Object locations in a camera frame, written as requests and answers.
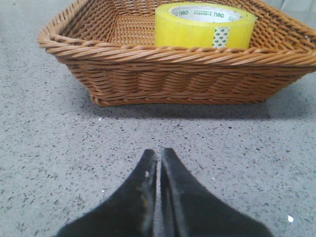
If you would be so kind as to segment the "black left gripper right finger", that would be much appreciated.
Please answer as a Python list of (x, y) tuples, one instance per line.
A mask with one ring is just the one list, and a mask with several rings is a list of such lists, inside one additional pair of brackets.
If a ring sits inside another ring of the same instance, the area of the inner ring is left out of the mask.
[(172, 148), (161, 154), (160, 189), (167, 237), (270, 237), (270, 230), (210, 193)]

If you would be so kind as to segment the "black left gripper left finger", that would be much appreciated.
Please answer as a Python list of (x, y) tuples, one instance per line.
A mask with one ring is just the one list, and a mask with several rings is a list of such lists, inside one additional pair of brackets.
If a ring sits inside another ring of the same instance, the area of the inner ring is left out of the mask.
[(156, 204), (157, 158), (144, 151), (124, 183), (89, 213), (65, 225), (59, 237), (151, 237)]

